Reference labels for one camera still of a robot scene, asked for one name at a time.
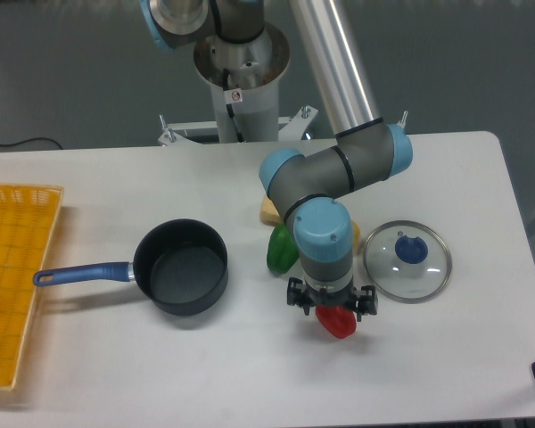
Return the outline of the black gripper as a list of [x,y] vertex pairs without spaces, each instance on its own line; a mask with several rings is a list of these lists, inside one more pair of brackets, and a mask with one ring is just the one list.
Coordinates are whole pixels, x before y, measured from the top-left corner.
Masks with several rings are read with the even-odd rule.
[[358,322],[365,316],[377,315],[377,293],[374,285],[360,288],[349,282],[339,291],[329,292],[325,288],[315,290],[297,277],[288,280],[286,299],[288,306],[297,306],[305,315],[313,307],[340,307],[355,314]]

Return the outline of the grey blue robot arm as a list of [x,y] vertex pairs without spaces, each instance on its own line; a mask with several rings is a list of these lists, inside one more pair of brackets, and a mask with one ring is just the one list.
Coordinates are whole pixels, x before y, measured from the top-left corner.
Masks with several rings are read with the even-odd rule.
[[[287,300],[304,310],[341,307],[360,317],[373,315],[374,287],[353,284],[353,229],[339,198],[407,169],[412,146],[403,127],[385,123],[378,111],[343,4],[293,1],[290,7],[335,144],[308,156],[281,149],[259,167],[304,272],[288,283]],[[141,9],[157,46],[193,45],[221,142],[278,137],[278,83],[290,47],[266,21],[261,1],[144,1]]]

